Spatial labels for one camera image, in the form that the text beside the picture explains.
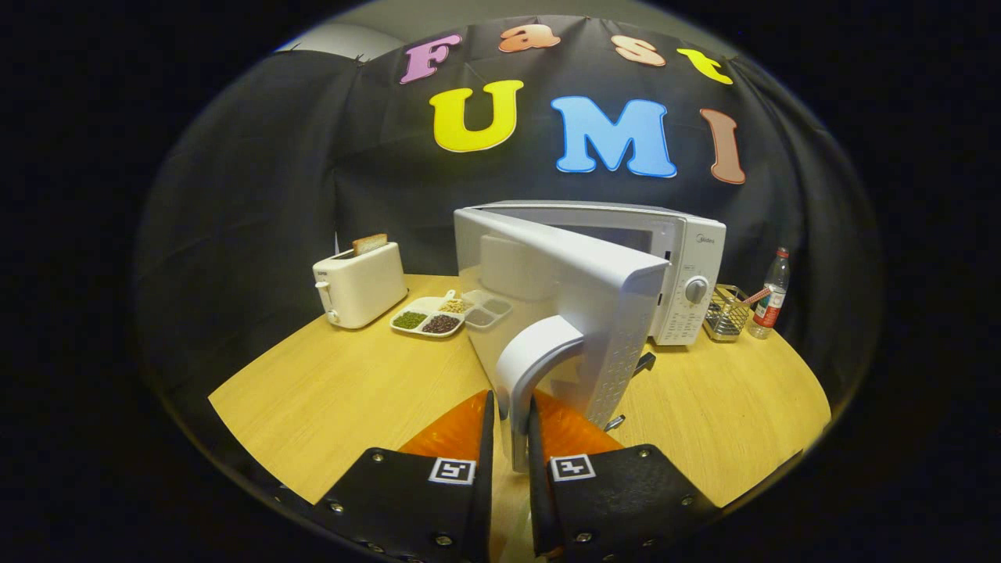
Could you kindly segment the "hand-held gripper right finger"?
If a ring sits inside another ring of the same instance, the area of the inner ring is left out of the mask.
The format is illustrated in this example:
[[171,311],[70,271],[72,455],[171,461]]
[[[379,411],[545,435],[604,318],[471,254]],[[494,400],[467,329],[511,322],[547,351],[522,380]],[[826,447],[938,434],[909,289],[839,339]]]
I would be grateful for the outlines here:
[[651,444],[623,446],[561,400],[533,394],[533,549],[550,562],[669,562],[716,505]]

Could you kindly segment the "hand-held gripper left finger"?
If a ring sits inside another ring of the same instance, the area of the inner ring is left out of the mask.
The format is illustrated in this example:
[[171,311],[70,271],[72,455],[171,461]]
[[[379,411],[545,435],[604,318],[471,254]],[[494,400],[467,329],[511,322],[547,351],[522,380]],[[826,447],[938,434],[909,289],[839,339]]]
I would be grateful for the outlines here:
[[484,389],[404,446],[372,446],[314,505],[312,520],[380,561],[489,561],[493,422]]

